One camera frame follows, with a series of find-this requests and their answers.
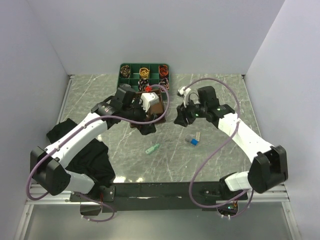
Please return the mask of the green highlighter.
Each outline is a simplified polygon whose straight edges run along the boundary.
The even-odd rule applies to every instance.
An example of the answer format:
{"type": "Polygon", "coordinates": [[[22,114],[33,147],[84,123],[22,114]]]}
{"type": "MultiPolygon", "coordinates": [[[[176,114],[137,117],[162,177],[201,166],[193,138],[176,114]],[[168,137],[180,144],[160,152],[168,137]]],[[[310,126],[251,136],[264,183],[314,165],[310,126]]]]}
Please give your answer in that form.
{"type": "Polygon", "coordinates": [[[150,155],[150,154],[153,153],[155,150],[157,150],[160,146],[161,146],[160,143],[156,143],[156,144],[152,145],[151,147],[149,147],[149,148],[145,151],[145,153],[146,153],[147,155],[150,155]]]}

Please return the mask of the small beige eraser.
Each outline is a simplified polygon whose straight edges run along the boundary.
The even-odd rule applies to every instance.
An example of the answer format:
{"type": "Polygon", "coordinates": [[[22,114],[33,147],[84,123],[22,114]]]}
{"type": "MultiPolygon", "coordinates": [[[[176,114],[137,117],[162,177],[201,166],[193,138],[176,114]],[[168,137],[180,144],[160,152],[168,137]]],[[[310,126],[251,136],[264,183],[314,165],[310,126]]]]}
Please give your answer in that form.
{"type": "Polygon", "coordinates": [[[195,135],[195,139],[199,142],[200,138],[201,138],[201,133],[197,132],[196,135],[195,135]]]}

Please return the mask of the blue grey glue stick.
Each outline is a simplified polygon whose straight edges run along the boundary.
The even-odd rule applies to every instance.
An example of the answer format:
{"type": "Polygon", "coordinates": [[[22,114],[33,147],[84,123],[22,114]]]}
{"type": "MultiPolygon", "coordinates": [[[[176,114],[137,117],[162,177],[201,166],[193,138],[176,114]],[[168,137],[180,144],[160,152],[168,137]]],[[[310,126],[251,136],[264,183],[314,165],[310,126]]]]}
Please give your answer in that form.
{"type": "Polygon", "coordinates": [[[186,141],[187,143],[190,143],[190,144],[194,145],[194,146],[196,146],[196,145],[199,143],[198,140],[196,140],[195,138],[190,137],[190,136],[186,137],[186,138],[185,138],[185,141],[186,141]]]}

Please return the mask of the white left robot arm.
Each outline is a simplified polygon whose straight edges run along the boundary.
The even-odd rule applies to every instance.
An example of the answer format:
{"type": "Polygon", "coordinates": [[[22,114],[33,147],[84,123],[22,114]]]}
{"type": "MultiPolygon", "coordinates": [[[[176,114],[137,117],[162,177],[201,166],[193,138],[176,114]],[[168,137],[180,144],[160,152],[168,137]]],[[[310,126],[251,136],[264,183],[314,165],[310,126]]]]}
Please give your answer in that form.
{"type": "Polygon", "coordinates": [[[127,85],[118,87],[114,95],[97,103],[90,113],[62,138],[45,149],[38,146],[31,151],[27,183],[35,180],[52,196],[67,190],[81,193],[88,201],[96,200],[100,195],[98,180],[90,173],[68,170],[68,165],[99,134],[125,119],[131,123],[139,122],[137,127],[143,135],[155,132],[154,124],[145,122],[150,107],[159,101],[154,92],[137,96],[136,91],[127,85]]]}

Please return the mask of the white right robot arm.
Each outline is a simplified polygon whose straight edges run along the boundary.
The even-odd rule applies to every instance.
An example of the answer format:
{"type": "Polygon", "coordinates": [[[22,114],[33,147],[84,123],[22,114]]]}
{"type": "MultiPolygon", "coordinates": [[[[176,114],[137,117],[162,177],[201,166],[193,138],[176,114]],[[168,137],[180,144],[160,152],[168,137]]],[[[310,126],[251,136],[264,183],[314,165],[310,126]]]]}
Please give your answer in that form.
{"type": "Polygon", "coordinates": [[[262,194],[285,182],[288,177],[286,150],[262,139],[227,104],[221,105],[212,86],[197,90],[198,102],[190,99],[191,89],[181,87],[178,95],[183,97],[174,123],[187,127],[197,118],[204,118],[218,130],[232,137],[251,162],[248,171],[234,172],[220,179],[219,193],[231,199],[237,191],[253,189],[262,194]]]}

